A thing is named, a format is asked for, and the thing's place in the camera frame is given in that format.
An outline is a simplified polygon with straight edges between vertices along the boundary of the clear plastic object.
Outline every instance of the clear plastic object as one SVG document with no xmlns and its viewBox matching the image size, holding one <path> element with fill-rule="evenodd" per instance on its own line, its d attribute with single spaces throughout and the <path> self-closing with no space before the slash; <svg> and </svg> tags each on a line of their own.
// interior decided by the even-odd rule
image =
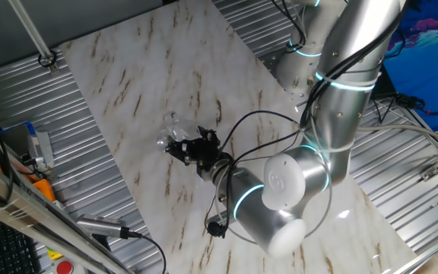
<svg viewBox="0 0 438 274">
<path fill-rule="evenodd" d="M 176 142 L 201 138 L 198 127 L 192 121 L 180 119 L 175 111 L 170 111 L 163 118 L 160 134 L 157 136 L 157 148 L 166 151 L 169 137 Z"/>
</svg>

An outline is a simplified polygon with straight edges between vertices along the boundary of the keyboard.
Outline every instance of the keyboard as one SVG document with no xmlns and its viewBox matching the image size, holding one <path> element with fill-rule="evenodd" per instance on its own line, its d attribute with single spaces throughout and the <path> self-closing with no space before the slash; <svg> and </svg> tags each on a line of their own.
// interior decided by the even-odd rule
<svg viewBox="0 0 438 274">
<path fill-rule="evenodd" d="M 0 274 L 40 271 L 31 238 L 0 222 Z"/>
</svg>

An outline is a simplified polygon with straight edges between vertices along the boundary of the red button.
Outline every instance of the red button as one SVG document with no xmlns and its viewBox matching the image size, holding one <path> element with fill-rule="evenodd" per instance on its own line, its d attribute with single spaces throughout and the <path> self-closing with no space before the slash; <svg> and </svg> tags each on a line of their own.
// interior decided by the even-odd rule
<svg viewBox="0 0 438 274">
<path fill-rule="evenodd" d="M 63 261 L 57 266 L 57 274 L 71 274 L 72 271 L 74 271 L 74 267 L 67 261 Z"/>
</svg>

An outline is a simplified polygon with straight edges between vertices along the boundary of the white marble board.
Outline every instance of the white marble board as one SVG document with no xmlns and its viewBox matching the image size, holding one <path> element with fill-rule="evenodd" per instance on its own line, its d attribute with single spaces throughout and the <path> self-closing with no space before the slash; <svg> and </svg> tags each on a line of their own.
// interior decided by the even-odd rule
<svg viewBox="0 0 438 274">
<path fill-rule="evenodd" d="M 269 258 L 232 234 L 221 239 L 205 233 L 214 187 L 195 167 L 154 147 L 163 115 L 175 110 L 216 129 L 222 140 L 252 110 L 298 118 L 291 98 L 209 0 L 181 0 L 61 49 L 152 237 L 165 250 L 170 273 L 388 274 L 415 258 L 351 177 L 334 187 L 322 227 L 286 258 Z M 238 156 L 292 130 L 280 118 L 254 116 L 237 130 L 227 151 Z M 245 166 L 261 177 L 263 164 Z M 311 228 L 327 198 L 325 191 L 308 205 Z"/>
</svg>

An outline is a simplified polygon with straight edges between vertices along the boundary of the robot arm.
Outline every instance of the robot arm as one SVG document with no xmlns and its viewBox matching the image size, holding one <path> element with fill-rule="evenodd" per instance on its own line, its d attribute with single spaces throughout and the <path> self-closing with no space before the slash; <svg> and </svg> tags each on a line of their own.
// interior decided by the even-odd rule
<svg viewBox="0 0 438 274">
<path fill-rule="evenodd" d="M 334 20 L 319 65 L 310 72 L 318 83 L 309 96 L 305 125 L 300 124 L 303 141 L 299 147 L 270 158 L 263 181 L 246 168 L 231 164 L 232 157 L 221 151 L 214 131 L 201 127 L 182 130 L 176 114 L 169 115 L 172 122 L 158 143 L 186 165 L 197 164 L 198 175 L 217 187 L 219 201 L 230 209 L 225 216 L 227 223 L 230 218 L 238 221 L 268 255 L 286 256 L 300 246 L 309 234 L 302 220 L 306 204 L 317 193 L 327 188 L 332 191 L 332 185 L 345 178 L 354 133 L 389 40 L 377 44 L 347 73 L 336 73 L 346 59 L 392 27 L 400 14 L 399 1 L 350 0 L 340 18 Z M 214 236 L 224 236 L 226 230 L 227 225 L 208 226 Z"/>
</svg>

